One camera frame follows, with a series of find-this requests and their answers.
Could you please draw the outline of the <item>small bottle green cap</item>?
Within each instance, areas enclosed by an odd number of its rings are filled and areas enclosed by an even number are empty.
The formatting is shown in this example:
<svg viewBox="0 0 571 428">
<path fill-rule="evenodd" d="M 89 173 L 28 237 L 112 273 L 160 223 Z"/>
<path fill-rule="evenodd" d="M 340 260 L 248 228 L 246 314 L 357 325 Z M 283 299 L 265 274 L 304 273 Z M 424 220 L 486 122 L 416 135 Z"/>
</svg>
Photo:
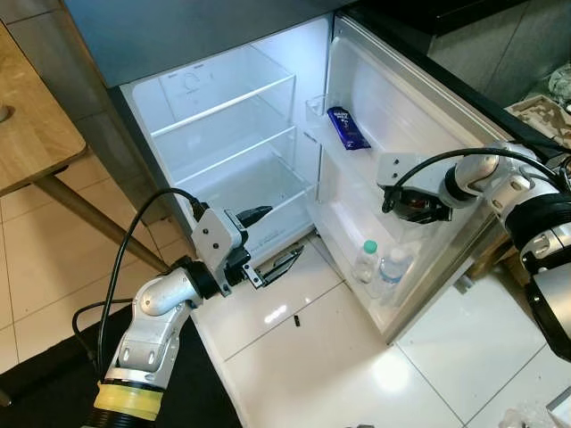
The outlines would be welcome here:
<svg viewBox="0 0 571 428">
<path fill-rule="evenodd" d="M 356 253 L 353 265 L 353 276 L 362 284 L 374 282 L 379 262 L 378 244 L 368 239 L 360 245 L 360 251 Z"/>
</svg>

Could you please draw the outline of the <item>small bottle pale cap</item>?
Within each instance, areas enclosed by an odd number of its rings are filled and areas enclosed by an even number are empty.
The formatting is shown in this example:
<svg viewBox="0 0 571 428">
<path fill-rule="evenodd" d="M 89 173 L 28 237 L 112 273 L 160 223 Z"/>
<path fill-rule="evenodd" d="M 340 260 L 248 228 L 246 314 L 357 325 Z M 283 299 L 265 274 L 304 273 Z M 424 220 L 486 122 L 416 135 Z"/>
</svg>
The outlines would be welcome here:
<svg viewBox="0 0 571 428">
<path fill-rule="evenodd" d="M 415 254 L 408 246 L 391 246 L 382 256 L 377 265 L 377 277 L 374 282 L 375 299 L 389 300 L 395 296 L 397 285 L 407 274 Z"/>
</svg>

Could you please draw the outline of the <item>light wooden table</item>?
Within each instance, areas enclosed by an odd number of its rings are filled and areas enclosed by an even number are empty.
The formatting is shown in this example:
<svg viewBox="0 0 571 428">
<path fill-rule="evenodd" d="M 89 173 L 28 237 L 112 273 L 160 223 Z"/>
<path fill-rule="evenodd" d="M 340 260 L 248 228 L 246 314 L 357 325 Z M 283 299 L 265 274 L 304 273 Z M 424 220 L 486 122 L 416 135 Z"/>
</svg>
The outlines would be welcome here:
<svg viewBox="0 0 571 428">
<path fill-rule="evenodd" d="M 57 178 L 87 152 L 86 140 L 0 21 L 0 197 L 39 187 L 151 268 L 168 269 L 159 254 Z"/>
</svg>

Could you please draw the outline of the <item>moulded pulp cardboard tray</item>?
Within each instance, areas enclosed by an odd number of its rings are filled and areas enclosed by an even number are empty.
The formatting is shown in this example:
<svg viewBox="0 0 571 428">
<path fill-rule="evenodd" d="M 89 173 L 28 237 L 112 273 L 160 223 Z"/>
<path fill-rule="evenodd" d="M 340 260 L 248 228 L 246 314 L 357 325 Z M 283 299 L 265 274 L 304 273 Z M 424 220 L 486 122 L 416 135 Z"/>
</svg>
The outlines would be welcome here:
<svg viewBox="0 0 571 428">
<path fill-rule="evenodd" d="M 558 102 L 543 95 L 534 95 L 507 106 L 506 111 L 521 119 L 553 142 L 570 147 L 570 115 Z"/>
</svg>

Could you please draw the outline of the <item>blue snack packet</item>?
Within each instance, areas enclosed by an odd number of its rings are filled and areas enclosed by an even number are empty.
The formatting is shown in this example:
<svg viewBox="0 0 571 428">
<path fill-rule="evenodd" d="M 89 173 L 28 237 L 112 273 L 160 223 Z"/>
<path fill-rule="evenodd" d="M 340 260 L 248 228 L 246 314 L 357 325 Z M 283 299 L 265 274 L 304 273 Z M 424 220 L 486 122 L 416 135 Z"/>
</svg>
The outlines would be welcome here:
<svg viewBox="0 0 571 428">
<path fill-rule="evenodd" d="M 360 131 L 353 115 L 342 106 L 332 106 L 327 109 L 327 117 L 330 118 L 345 150 L 355 151 L 371 147 L 371 143 L 368 142 L 366 135 Z"/>
</svg>

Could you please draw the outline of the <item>black countertop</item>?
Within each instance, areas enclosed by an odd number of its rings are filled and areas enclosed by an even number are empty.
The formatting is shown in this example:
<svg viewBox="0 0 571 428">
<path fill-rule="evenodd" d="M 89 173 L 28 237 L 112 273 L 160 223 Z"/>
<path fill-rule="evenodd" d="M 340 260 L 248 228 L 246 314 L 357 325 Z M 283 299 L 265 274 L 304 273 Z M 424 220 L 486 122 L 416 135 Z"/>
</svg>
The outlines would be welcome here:
<svg viewBox="0 0 571 428">
<path fill-rule="evenodd" d="M 350 15 L 396 23 L 425 34 L 445 34 L 533 0 L 356 0 Z"/>
</svg>

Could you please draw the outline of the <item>black floor mat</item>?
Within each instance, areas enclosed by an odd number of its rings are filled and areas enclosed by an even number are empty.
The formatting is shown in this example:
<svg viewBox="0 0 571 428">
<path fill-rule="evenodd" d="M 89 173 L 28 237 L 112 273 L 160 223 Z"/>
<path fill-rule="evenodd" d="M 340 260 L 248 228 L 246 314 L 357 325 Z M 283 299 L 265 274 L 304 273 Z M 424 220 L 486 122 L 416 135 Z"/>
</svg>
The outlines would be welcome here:
<svg viewBox="0 0 571 428">
<path fill-rule="evenodd" d="M 65 340 L 0 374 L 0 428 L 79 428 L 97 394 L 96 371 L 64 318 Z M 174 371 L 156 428 L 242 428 L 192 319 L 180 331 Z"/>
</svg>

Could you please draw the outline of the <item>pale green cloth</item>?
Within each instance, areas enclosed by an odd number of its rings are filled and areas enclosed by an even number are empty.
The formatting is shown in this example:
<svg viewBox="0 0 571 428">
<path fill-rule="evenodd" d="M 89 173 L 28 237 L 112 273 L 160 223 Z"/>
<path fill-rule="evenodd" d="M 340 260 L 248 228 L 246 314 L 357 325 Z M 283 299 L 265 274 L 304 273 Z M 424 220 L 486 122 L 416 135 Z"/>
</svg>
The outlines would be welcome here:
<svg viewBox="0 0 571 428">
<path fill-rule="evenodd" d="M 571 62 L 552 70 L 546 80 L 546 88 L 553 101 L 564 107 L 571 101 Z"/>
</svg>

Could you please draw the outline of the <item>glass fridge shelf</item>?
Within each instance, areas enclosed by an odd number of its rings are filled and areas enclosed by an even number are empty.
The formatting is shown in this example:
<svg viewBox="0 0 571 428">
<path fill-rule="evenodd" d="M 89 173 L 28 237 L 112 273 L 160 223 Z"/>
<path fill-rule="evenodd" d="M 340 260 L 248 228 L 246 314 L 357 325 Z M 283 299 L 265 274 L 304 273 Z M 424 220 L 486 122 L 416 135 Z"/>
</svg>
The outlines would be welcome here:
<svg viewBox="0 0 571 428">
<path fill-rule="evenodd" d="M 155 119 L 147 123 L 147 130 L 153 137 L 168 134 L 294 78 L 290 70 L 253 45 L 168 70 L 156 78 L 162 102 L 148 110 Z"/>
<path fill-rule="evenodd" d="M 294 127 L 204 130 L 180 128 L 159 137 L 156 147 L 159 148 L 159 158 L 163 166 L 167 168 L 168 180 L 179 185 L 184 180 L 231 160 L 270 138 L 293 130 Z"/>
</svg>

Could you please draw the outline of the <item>grey freezer door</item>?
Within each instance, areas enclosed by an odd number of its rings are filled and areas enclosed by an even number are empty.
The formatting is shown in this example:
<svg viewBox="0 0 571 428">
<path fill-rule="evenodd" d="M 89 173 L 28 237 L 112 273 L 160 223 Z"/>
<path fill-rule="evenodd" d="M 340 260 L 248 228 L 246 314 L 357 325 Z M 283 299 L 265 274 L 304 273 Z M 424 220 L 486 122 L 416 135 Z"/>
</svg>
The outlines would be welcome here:
<svg viewBox="0 0 571 428">
<path fill-rule="evenodd" d="M 62 0 L 107 88 L 249 44 L 354 0 Z"/>
</svg>

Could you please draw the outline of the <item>grey fridge compartment door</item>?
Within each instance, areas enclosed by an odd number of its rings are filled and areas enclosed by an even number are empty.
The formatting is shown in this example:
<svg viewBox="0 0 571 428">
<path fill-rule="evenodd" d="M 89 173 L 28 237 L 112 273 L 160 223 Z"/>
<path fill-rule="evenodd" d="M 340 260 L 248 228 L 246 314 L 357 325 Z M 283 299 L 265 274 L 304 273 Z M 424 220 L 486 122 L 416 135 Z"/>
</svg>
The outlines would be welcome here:
<svg viewBox="0 0 571 428">
<path fill-rule="evenodd" d="M 345 150 L 327 117 L 332 106 L 353 115 L 370 148 Z M 405 223 L 382 212 L 382 192 L 375 184 L 379 153 L 429 156 L 513 142 L 534 152 L 568 182 L 568 148 L 416 52 L 379 21 L 345 9 L 334 17 L 325 93 L 307 102 L 307 111 L 303 133 L 321 151 L 310 214 L 384 342 L 403 334 L 436 294 L 462 277 L 486 250 L 498 245 L 513 254 L 517 250 L 484 204 L 429 225 Z M 391 299 L 375 299 L 375 280 L 362 284 L 353 276 L 360 245 L 368 239 L 377 242 L 379 257 L 391 246 L 408 246 L 413 252 Z"/>
</svg>

